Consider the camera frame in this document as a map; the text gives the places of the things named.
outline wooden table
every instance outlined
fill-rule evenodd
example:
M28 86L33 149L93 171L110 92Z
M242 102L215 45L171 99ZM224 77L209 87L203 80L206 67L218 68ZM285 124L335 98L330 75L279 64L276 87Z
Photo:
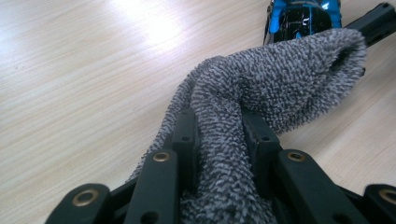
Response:
M343 0L344 24L380 2ZM268 4L1 1L0 222L43 223L81 184L122 185L190 70L262 44ZM369 49L341 105L280 136L358 193L396 185L395 43Z

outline gray sock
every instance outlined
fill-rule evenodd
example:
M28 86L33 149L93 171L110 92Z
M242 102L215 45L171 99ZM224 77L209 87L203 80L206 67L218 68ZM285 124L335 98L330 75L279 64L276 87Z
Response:
M201 173L197 193L181 197L182 222L272 222L271 204L257 195L249 170L241 106L261 114L277 134L297 128L340 104L362 76L365 56L359 32L333 29L207 59L192 70L148 149L161 149L179 112L193 108Z

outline black plastic part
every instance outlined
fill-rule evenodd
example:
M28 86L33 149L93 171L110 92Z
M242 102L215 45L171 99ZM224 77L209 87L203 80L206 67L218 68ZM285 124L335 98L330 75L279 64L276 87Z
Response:
M345 28L361 31L367 47L370 47L396 31L395 8L389 3L381 3Z
M363 195L364 214L371 223L396 223L396 188L370 185Z
M308 154L281 151L276 174L290 196L299 223L368 223Z
M269 187L269 168L276 160L277 153L282 150L274 131L265 120L250 111L242 110L242 120L250 157L253 180L261 197L271 195Z
M81 185L64 196L47 219L47 224L96 224L111 219L106 202L108 187L100 184Z
M194 111L189 108L182 110L177 118L172 137L172 149L179 161L180 191L186 189L194 193L198 181L198 132Z
M124 223L178 223L178 165L172 150L147 155Z
M109 208L113 211L111 218L112 224L122 223L128 211L129 201L131 201L134 194L134 187L136 186L137 178L128 181L124 185L111 191L111 198L109 200Z

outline fabric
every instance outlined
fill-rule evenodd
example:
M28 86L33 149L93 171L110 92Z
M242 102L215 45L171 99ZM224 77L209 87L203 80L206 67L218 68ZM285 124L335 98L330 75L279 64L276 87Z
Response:
M252 180L241 106L259 113L277 134L295 129L340 104L363 75L365 56L360 32L333 29L207 59L192 70L148 149L161 149L179 112L193 108L201 171L197 192L181 197L182 222L273 222L271 203L258 196Z

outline screw hole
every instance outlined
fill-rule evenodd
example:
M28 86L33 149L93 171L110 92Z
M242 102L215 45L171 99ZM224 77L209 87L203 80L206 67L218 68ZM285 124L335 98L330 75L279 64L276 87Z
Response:
M155 224L158 221L158 213L147 212L140 218L140 223L142 224Z
M389 203L393 203L396 205L396 191L392 189L381 189L379 191L379 195L382 199Z
M80 192L73 198L73 205L77 207L82 207L93 203L99 196L99 191L96 189L86 189Z
M170 156L169 156L169 154L166 153L166 152L159 152L159 153L156 153L156 154L154 155L154 157L153 157L153 159L154 159L155 161L167 161L167 160L169 160L169 158L170 158Z
M304 161L305 160L305 156L298 152L288 153L288 158L291 159L292 161Z
M351 224L352 220L350 220L350 218L342 213L338 213L338 214L334 214L332 215L332 219L334 219L334 221L336 221L337 223L340 224Z

